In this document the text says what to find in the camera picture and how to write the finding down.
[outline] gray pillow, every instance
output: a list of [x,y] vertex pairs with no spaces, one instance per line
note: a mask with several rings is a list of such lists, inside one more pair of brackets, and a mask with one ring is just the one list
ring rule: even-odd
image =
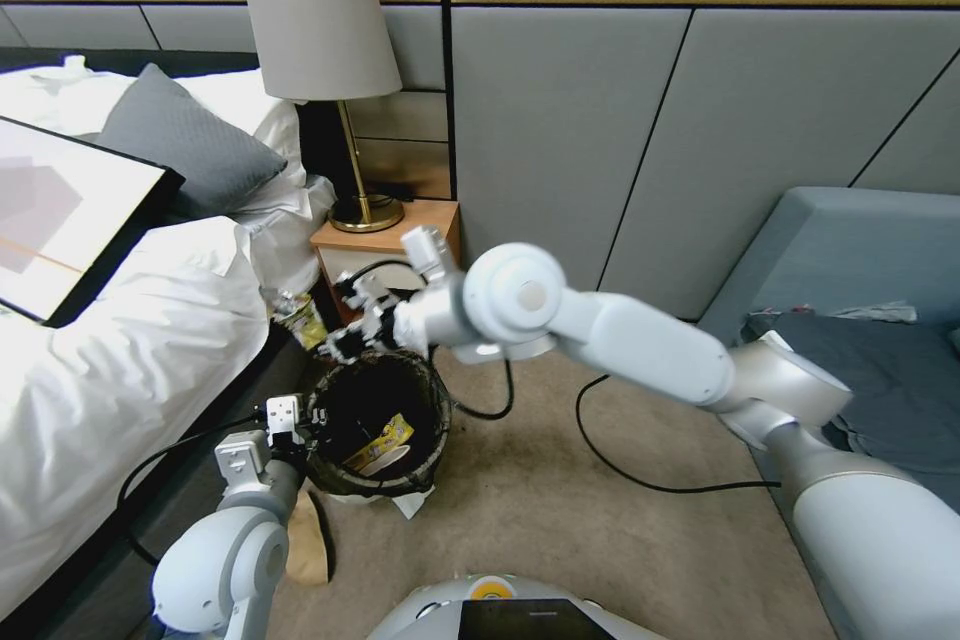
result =
[[189,219],[240,209],[287,164],[207,110],[153,64],[110,112],[97,144],[180,173],[185,181],[171,210]]

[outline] gray bed frame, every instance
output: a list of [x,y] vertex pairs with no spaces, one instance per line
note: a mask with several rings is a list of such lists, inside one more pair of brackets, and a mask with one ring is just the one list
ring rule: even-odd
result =
[[[960,197],[849,188],[794,188],[784,194],[711,303],[699,327],[724,344],[739,341],[748,313],[810,305],[830,314],[904,300],[921,322],[960,318]],[[761,475],[778,479],[766,453]],[[772,490],[840,640],[861,636],[796,534]]]

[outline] wooden nightstand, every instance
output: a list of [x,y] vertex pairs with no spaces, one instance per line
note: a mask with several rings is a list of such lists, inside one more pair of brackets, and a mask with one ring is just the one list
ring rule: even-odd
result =
[[[320,258],[327,282],[334,283],[345,270],[356,272],[384,258],[403,257],[400,238],[417,225],[440,228],[454,258],[460,262],[460,205],[453,200],[414,200],[404,203],[404,218],[397,225],[375,233],[347,233],[324,223],[310,238]],[[402,267],[383,267],[377,277],[389,288],[416,290],[421,287],[416,275]]]

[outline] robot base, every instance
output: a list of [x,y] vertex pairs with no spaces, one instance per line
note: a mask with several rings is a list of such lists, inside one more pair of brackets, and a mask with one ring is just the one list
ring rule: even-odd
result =
[[410,593],[368,640],[664,640],[589,600],[515,575],[470,575]]

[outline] white cloth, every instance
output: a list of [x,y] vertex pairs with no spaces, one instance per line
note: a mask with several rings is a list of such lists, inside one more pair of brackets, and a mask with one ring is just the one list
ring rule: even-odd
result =
[[286,210],[233,216],[250,231],[250,255],[262,287],[306,292],[320,278],[320,263],[310,236],[323,224],[336,196],[330,181],[318,176],[312,176],[306,192],[307,217]]
[[267,338],[249,232],[152,230],[70,325],[0,314],[0,618],[114,509]]

